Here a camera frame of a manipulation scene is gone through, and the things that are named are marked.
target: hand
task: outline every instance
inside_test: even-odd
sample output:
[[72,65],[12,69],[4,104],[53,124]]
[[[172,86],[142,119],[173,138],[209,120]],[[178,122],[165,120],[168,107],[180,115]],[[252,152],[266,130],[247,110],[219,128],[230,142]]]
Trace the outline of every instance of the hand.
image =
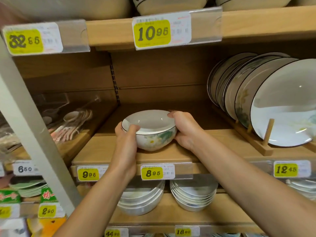
[[179,132],[175,139],[184,148],[193,151],[194,141],[203,133],[203,129],[188,112],[172,111],[168,117],[174,118]]
[[130,181],[136,174],[136,132],[140,126],[130,125],[127,132],[122,130],[122,122],[115,128],[116,147],[113,153],[109,168],[119,169],[126,174],[127,180]]

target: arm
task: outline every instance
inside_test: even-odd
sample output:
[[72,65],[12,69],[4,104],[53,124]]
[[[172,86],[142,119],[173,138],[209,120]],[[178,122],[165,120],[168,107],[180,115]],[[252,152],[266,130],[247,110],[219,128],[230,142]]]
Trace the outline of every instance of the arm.
[[139,126],[124,133],[121,123],[115,128],[116,148],[108,170],[91,188],[54,237],[100,237],[104,234],[127,184],[136,174],[136,135]]
[[207,134],[189,113],[173,111],[177,142],[192,151],[270,237],[313,236],[316,203],[261,171]]

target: yellow price tag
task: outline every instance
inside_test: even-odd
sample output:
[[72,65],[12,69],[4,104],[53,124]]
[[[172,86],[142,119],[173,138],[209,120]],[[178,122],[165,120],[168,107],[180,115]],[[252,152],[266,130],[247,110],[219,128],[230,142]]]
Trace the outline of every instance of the yellow price tag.
[[106,229],[105,230],[105,236],[106,237],[120,237],[121,233],[119,229]]
[[7,219],[11,216],[11,207],[10,206],[1,206],[0,207],[0,218]]
[[42,38],[37,29],[6,31],[4,37],[12,55],[36,54],[44,51]]
[[56,215],[55,205],[42,205],[39,208],[38,217],[40,218],[54,218]]
[[134,25],[134,40],[137,47],[167,45],[171,41],[170,22],[157,20]]
[[298,165],[294,163],[282,163],[274,165],[275,177],[297,177]]
[[141,171],[142,179],[162,179],[162,167],[144,167]]
[[98,169],[78,169],[78,179],[80,181],[96,181],[99,180]]
[[175,229],[176,236],[191,236],[191,229],[190,228],[176,228]]

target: person's left hand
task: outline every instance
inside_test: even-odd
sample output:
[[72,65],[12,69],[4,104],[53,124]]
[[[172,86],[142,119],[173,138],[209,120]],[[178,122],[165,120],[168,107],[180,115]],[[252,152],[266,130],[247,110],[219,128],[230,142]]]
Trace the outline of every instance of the person's left hand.
[[109,168],[118,168],[126,174],[128,180],[131,180],[136,174],[136,132],[139,129],[138,125],[130,125],[128,131],[124,132],[122,122],[115,128],[116,147]]

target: green sign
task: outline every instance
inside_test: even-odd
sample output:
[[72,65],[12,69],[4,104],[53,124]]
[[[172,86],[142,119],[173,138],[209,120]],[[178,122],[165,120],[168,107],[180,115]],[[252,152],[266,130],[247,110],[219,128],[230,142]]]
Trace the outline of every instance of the green sign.
[[55,197],[55,194],[50,188],[42,188],[40,202],[47,203],[47,202],[58,202],[58,201]]
[[21,203],[18,191],[0,190],[0,204]]

